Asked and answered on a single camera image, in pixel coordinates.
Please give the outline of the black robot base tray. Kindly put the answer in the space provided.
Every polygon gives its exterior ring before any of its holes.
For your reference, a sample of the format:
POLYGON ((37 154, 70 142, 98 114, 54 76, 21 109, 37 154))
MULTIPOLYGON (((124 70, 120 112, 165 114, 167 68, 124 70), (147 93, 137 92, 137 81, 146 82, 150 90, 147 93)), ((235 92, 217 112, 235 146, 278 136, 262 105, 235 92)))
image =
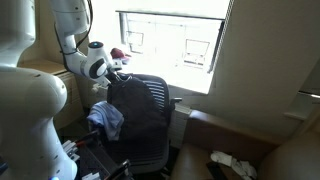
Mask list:
POLYGON ((115 163, 102 147, 99 132, 93 131, 75 140, 67 140, 62 147, 76 163, 75 180, 134 180, 129 171, 130 161, 115 163))

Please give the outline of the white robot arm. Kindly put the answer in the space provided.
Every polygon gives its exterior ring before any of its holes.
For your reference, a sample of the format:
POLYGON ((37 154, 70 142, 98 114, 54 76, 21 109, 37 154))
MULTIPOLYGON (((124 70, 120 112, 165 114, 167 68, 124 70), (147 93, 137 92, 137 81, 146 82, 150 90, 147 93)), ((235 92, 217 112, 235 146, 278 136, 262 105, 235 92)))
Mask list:
MULTIPOLYGON (((64 66, 106 88, 121 68, 101 42, 79 51, 75 36, 89 33, 91 0, 49 0, 64 66)), ((67 88, 57 76, 18 66, 36 38, 35 0, 0 0, 0 155, 8 168, 0 180, 74 180, 77 164, 57 136, 53 117, 64 107, 67 88)))

